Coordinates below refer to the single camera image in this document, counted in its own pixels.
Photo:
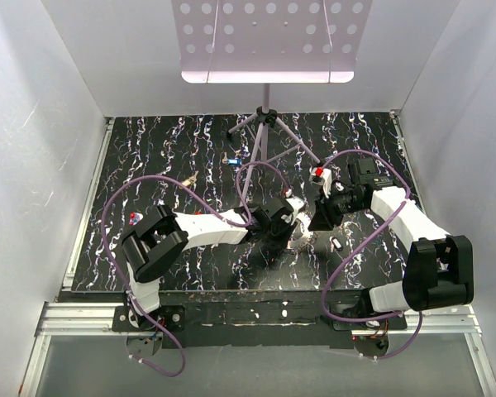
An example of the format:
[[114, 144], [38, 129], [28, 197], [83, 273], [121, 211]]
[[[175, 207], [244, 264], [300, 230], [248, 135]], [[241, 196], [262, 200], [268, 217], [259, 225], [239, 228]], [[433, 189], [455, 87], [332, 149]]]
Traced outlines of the key with black tag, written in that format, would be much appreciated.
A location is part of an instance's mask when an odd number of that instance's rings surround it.
[[330, 237], [330, 242], [331, 242], [331, 244], [335, 250], [337, 250], [337, 251], [343, 250], [343, 246], [337, 237]]

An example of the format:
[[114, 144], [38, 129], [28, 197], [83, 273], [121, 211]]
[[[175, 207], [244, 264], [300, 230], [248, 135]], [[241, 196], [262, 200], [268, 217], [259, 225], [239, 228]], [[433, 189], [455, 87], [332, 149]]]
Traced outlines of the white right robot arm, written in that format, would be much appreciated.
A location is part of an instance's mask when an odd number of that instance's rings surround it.
[[402, 280], [363, 289], [354, 306], [332, 317], [373, 329], [409, 309], [470, 304], [474, 298], [470, 240], [438, 227], [408, 198], [401, 182], [378, 172], [374, 160], [358, 159], [347, 169], [351, 182], [338, 189], [328, 168], [312, 168], [310, 180], [321, 188], [309, 231], [331, 231], [344, 215], [369, 209], [388, 223], [408, 257]]

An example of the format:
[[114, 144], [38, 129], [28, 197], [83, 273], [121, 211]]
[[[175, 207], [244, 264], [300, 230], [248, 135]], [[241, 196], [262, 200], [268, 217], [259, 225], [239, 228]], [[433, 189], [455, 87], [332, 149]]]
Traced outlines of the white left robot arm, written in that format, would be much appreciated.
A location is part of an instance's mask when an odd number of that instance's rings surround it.
[[160, 319], [160, 278], [182, 252], [198, 246], [263, 242], [283, 250], [298, 225], [305, 202], [295, 196], [272, 198], [264, 205], [233, 208], [219, 217], [176, 213], [160, 205], [131, 226], [122, 238], [130, 276], [131, 321], [143, 331]]

